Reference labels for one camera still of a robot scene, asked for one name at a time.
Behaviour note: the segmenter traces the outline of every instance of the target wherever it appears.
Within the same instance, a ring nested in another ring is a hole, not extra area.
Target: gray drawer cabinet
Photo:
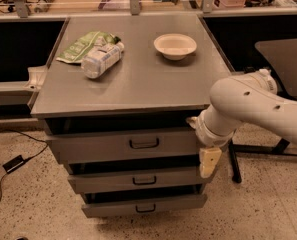
[[[74,118],[69,121],[70,126],[76,123]],[[86,118],[83,123],[93,124]],[[47,135],[58,163],[69,173],[72,189],[85,201],[82,210],[87,217],[203,206],[207,197],[202,192],[211,179],[200,177],[198,141],[188,125],[177,127],[175,120],[167,128],[133,129],[119,122],[113,131],[95,125],[79,132],[64,127]],[[52,129],[49,121],[47,127]]]
[[[53,60],[31,113],[44,122],[83,211],[101,217],[202,207],[211,178],[200,177],[186,118],[207,108],[211,86],[230,73],[199,16],[71,16],[56,56],[98,29],[118,34],[122,60],[96,80]],[[196,51],[166,60],[153,42],[167,33],[191,36]]]
[[[93,197],[95,200],[91,204],[85,204],[82,207],[87,217],[104,217],[104,216],[115,216],[116,212],[118,215],[129,215],[129,214],[147,214],[153,212],[162,212],[169,210],[180,210],[180,209],[195,209],[202,208],[207,200],[207,196],[200,194],[200,186],[185,186],[182,188],[162,188],[152,189],[151,193],[155,195],[152,198],[140,199],[137,196],[136,200],[112,200],[109,202],[101,202],[99,197],[96,201],[96,196]],[[128,193],[136,197],[138,193]]]
[[[76,194],[123,190],[139,190],[201,184],[199,170],[194,167],[177,167],[140,171],[70,175],[68,181]]]
[[[47,141],[59,163],[71,164],[195,154],[194,135],[182,127],[55,135]]]

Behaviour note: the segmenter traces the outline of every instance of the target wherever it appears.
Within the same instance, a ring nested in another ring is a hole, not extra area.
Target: terrazzo floor
[[[25,131],[44,139],[42,131]],[[244,125],[235,143],[273,145],[278,138]],[[43,143],[17,133],[0,134],[2,165],[22,154],[36,154]],[[222,156],[213,181],[205,188],[202,209],[87,219],[83,200],[67,182],[49,148],[7,175],[2,184],[0,240],[112,239],[297,239],[297,158],[238,154],[243,181],[231,180],[228,156]]]

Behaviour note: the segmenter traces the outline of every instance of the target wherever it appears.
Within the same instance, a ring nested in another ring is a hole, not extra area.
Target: cable on floor
[[[24,159],[24,160],[23,160],[23,161],[24,161],[23,164],[29,162],[31,159],[33,159],[33,158],[39,156],[40,154],[42,154],[42,153],[47,149],[47,147],[48,147],[48,144],[47,144],[46,141],[44,141],[44,140],[40,140],[40,139],[36,139],[36,138],[34,138],[34,137],[32,137],[32,136],[26,134],[26,133],[23,133],[23,132],[20,132],[20,131],[16,131],[16,130],[9,130],[9,129],[5,129],[5,130],[1,130],[1,131],[0,131],[0,133],[3,133],[3,132],[15,132],[15,133],[21,134],[21,135],[23,135],[23,136],[26,136],[26,137],[28,137],[29,139],[32,139],[32,140],[34,140],[34,141],[37,141],[37,142],[41,142],[41,143],[45,143],[45,144],[46,144],[46,145],[45,145],[45,146],[44,146],[44,147],[43,147],[37,154],[35,154],[35,155],[33,155],[33,156],[30,156],[30,157]],[[3,183],[4,179],[6,178],[6,176],[7,176],[8,174],[10,174],[10,173],[6,173],[6,174],[4,174],[4,175],[1,177],[1,179],[0,179],[0,203],[1,203],[1,200],[2,200],[2,183]]]

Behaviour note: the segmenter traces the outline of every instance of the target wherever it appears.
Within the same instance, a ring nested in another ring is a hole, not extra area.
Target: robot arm
[[[297,145],[297,102],[276,93],[276,82],[266,69],[217,81],[210,90],[211,105],[198,117],[187,119],[201,144],[206,146],[201,156],[207,158],[209,150],[225,146],[244,122],[265,128]],[[208,164],[209,161],[214,161],[211,152]]]

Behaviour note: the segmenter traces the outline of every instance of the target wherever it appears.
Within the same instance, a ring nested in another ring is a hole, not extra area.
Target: white bottle
[[[81,68],[88,78],[97,78],[121,59],[123,50],[124,45],[121,42],[94,47],[82,59]]]

